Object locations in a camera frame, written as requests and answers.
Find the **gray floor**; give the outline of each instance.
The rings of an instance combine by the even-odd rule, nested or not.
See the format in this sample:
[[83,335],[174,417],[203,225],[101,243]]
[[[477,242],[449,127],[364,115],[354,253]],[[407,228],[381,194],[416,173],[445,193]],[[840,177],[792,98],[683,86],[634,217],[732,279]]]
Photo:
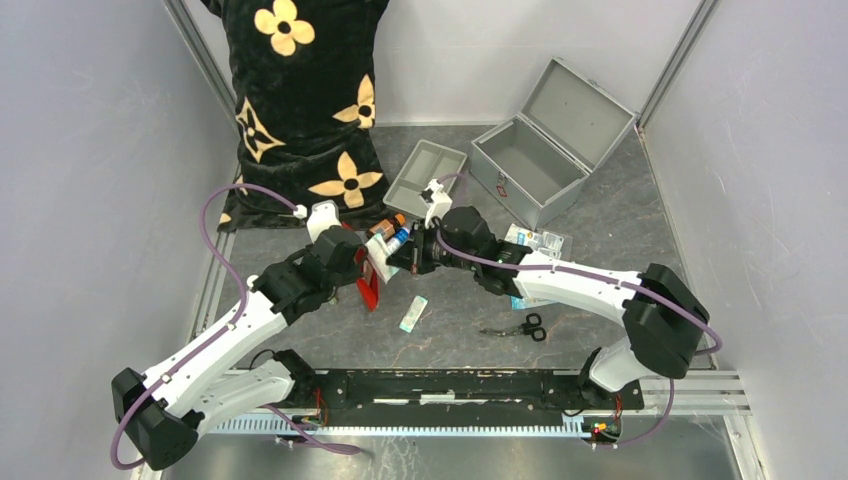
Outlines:
[[[652,418],[625,418],[644,431]],[[168,471],[172,480],[298,479],[740,479],[721,418],[672,418],[641,444],[592,452],[565,438],[332,438],[365,450],[356,457],[289,451],[263,436],[209,435]]]
[[[375,128],[373,138],[386,174],[394,178],[418,140],[468,152],[471,140],[489,128]],[[473,179],[466,198],[496,235],[503,236],[516,222]],[[577,203],[545,228],[574,237],[572,260],[578,263],[643,270],[656,262],[682,273],[659,192],[635,134],[586,181]],[[258,274],[308,240],[304,230],[241,231],[231,261],[244,276]],[[415,295],[430,303],[407,334],[398,324]],[[219,314],[236,300],[236,289],[228,280]],[[478,330],[516,325],[529,311],[512,311],[508,297],[485,292],[469,272],[441,268],[418,278],[401,272],[382,287],[376,312],[367,313],[355,287],[348,287],[340,292],[338,305],[305,315],[260,348],[294,348],[316,368],[579,368],[592,350],[624,335],[618,325],[565,305],[532,311],[543,318],[546,342],[485,337]],[[698,365],[708,363],[703,359]]]

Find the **white wall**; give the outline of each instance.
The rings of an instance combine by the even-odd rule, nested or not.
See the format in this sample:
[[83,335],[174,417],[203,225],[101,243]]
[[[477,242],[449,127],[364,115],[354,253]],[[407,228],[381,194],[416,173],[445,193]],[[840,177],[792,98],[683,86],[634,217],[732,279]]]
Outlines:
[[[220,21],[184,0],[229,79]],[[698,0],[391,0],[377,33],[386,123],[496,122],[514,115],[552,55],[638,110]]]
[[845,478],[848,3],[725,1],[648,125],[775,478]]
[[185,341],[236,132],[161,1],[0,0],[0,65],[0,477],[124,479],[109,384]]

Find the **gray metal box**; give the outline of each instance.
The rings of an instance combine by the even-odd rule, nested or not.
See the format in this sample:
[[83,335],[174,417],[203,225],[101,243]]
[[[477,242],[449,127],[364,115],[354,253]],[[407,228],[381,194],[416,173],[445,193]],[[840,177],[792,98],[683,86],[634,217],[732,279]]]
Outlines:
[[535,230],[574,204],[637,118],[554,58],[521,112],[472,142],[471,174]]

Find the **box lid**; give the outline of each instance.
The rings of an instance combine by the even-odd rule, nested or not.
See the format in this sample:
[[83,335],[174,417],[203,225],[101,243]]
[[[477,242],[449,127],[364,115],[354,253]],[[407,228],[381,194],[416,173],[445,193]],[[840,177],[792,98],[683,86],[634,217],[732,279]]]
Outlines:
[[638,116],[559,58],[548,64],[521,113],[590,172],[606,160]]

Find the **gray tray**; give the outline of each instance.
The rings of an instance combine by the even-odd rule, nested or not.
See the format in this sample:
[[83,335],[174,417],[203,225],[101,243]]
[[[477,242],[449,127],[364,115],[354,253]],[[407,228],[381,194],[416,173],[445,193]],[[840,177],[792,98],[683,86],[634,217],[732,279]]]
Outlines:
[[[468,156],[458,150],[442,145],[419,140],[415,149],[406,163],[400,175],[392,182],[383,202],[393,210],[403,213],[411,218],[424,218],[427,207],[418,198],[430,180],[439,178],[449,173],[459,173],[465,165]],[[456,178],[445,182],[445,191],[450,193],[456,183]]]

